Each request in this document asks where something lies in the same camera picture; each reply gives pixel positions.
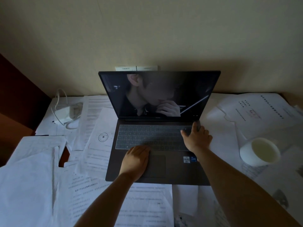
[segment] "man on screen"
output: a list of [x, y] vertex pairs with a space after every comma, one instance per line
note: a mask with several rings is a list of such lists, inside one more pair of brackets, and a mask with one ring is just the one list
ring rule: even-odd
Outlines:
[[123, 111], [128, 116], [169, 116], [180, 117], [180, 107], [171, 100], [174, 92], [184, 80], [172, 73], [128, 74], [130, 83], [123, 102]]

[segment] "white sticker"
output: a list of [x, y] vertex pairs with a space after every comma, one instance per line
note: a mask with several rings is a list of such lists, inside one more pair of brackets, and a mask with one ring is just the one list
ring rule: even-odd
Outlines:
[[184, 162], [184, 163], [190, 163], [189, 157], [184, 156], [184, 157], [183, 157], [183, 162]]

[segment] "touchpad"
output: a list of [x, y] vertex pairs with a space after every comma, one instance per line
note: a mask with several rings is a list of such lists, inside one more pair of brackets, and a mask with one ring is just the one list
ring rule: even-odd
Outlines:
[[165, 155], [150, 155], [144, 178], [165, 178]]

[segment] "beige wall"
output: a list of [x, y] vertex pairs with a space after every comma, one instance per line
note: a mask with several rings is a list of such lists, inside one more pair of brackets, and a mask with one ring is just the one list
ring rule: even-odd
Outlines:
[[303, 99], [303, 0], [0, 0], [0, 53], [50, 96], [105, 93], [98, 71], [216, 69], [217, 92]]

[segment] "cup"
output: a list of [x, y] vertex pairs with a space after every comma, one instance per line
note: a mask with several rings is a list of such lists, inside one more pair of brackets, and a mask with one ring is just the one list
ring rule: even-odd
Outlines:
[[277, 146], [264, 138], [255, 138], [240, 148], [242, 160], [251, 166], [265, 166], [276, 163], [281, 158]]

